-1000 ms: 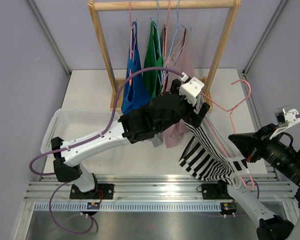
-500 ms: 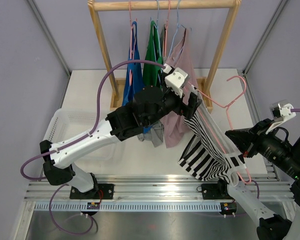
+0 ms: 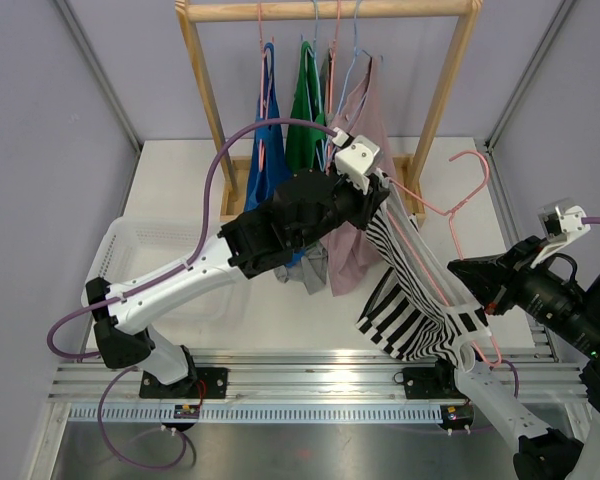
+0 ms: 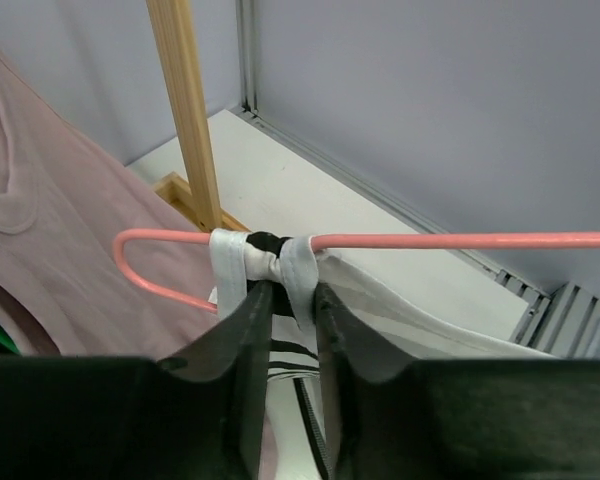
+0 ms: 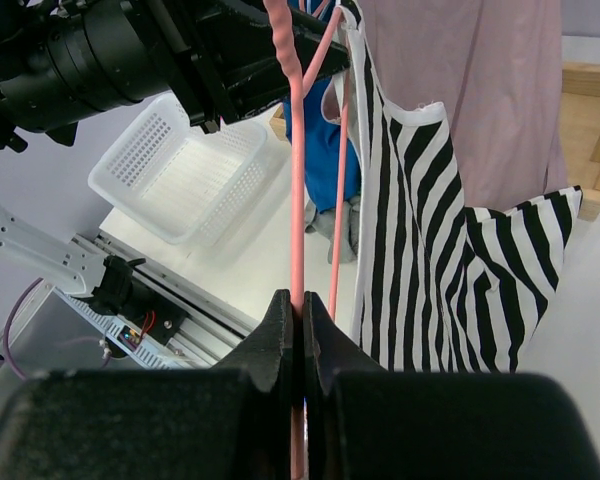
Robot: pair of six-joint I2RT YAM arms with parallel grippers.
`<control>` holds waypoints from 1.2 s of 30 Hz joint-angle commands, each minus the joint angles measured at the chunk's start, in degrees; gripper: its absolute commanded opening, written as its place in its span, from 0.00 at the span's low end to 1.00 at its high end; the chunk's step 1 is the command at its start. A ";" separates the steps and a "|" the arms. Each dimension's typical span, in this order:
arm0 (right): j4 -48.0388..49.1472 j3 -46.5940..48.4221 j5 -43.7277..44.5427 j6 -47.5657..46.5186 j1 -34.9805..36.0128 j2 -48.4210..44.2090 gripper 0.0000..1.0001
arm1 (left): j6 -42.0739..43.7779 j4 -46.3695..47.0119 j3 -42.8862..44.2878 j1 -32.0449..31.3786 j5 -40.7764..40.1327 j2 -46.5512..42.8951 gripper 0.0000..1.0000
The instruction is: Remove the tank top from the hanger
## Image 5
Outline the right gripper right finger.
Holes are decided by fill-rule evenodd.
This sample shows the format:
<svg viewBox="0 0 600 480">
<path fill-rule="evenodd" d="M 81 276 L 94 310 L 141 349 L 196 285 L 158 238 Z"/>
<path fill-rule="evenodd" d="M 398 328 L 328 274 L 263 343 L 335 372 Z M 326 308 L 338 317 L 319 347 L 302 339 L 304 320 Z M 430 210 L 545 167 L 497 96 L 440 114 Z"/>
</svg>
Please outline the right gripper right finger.
<svg viewBox="0 0 600 480">
<path fill-rule="evenodd" d="M 600 479 L 576 405 L 549 378 L 385 370 L 313 292 L 303 336 L 313 479 Z"/>
</svg>

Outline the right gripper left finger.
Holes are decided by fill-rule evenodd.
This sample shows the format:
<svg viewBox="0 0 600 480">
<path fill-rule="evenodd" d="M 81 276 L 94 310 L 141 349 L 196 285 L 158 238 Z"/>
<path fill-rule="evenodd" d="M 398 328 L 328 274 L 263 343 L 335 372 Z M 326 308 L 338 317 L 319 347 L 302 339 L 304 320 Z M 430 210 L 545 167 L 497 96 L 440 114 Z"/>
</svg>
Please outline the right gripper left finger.
<svg viewBox="0 0 600 480">
<path fill-rule="evenodd" d="M 290 295 L 206 369 L 52 372 L 0 416 L 0 479 L 287 479 Z"/>
</svg>

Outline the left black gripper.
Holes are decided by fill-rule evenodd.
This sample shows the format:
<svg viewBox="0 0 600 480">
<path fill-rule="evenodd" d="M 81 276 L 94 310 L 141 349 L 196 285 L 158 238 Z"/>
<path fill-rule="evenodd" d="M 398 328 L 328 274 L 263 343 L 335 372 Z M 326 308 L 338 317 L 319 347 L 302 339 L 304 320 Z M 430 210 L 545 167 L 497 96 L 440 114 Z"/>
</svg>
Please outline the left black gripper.
<svg viewBox="0 0 600 480">
<path fill-rule="evenodd" d="M 166 1 L 175 62 L 169 87 L 205 133 L 216 133 L 290 96 L 262 1 Z"/>
</svg>

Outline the pink hanger of striped top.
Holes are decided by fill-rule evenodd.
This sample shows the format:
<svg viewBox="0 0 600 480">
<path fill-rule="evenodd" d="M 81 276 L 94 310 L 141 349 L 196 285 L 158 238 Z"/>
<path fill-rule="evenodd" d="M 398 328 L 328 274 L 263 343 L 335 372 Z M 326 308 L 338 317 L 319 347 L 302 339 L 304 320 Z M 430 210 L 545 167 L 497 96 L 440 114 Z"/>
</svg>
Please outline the pink hanger of striped top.
<svg viewBox="0 0 600 480">
<path fill-rule="evenodd" d="M 293 345 L 303 345 L 304 307 L 304 175 L 305 175 L 305 121 L 304 98 L 311 89 L 322 66 L 333 35 L 341 22 L 342 10 L 336 8 L 327 24 L 325 33 L 306 70 L 302 69 L 296 54 L 292 15 L 285 1 L 270 0 L 264 3 L 272 27 L 272 40 L 282 72 L 290 85 L 292 111 L 291 156 L 291 305 L 293 313 Z M 341 105 L 341 137 L 339 147 L 339 173 L 337 187 L 336 221 L 332 256 L 329 315 L 335 316 L 339 282 L 339 263 L 342 238 L 344 182 L 347 154 L 347 128 L 349 123 L 350 75 L 344 76 Z"/>
</svg>

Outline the black white striped tank top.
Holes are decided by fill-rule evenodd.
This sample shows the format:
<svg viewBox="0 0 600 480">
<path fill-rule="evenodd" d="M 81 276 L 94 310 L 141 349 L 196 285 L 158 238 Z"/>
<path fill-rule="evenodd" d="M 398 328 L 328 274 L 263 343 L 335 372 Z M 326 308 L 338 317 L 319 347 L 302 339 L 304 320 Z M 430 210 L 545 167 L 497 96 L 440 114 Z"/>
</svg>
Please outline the black white striped tank top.
<svg viewBox="0 0 600 480">
<path fill-rule="evenodd" d="M 354 338 L 388 370 L 512 372 L 555 296 L 582 191 L 467 206 L 445 106 L 393 103 L 360 6 L 336 11 L 352 66 L 331 90 L 362 174 Z"/>
</svg>

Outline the mauve pink tank top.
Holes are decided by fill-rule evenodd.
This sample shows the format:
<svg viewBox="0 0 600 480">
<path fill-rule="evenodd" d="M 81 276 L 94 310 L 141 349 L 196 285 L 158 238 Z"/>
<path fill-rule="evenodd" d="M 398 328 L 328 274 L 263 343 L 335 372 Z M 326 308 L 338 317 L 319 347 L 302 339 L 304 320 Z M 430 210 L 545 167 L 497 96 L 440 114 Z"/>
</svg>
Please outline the mauve pink tank top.
<svg viewBox="0 0 600 480">
<path fill-rule="evenodd" d="M 557 1 L 338 1 L 379 87 L 413 111 L 442 103 L 465 202 L 506 211 L 567 186 Z"/>
</svg>

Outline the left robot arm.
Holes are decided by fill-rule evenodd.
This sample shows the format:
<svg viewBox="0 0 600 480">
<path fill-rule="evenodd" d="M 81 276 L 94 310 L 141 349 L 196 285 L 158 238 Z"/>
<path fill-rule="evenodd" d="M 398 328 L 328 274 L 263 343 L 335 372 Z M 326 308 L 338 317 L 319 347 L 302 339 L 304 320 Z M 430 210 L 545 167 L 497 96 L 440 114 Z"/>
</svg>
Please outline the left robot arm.
<svg viewBox="0 0 600 480">
<path fill-rule="evenodd" d="M 185 122 L 217 132 L 350 64 L 324 22 L 284 1 L 0 1 L 0 150 L 22 131 L 74 143 L 80 121 L 171 92 Z M 0 205 L 0 257 L 95 313 L 168 341 L 184 311 L 137 262 L 63 243 Z"/>
</svg>

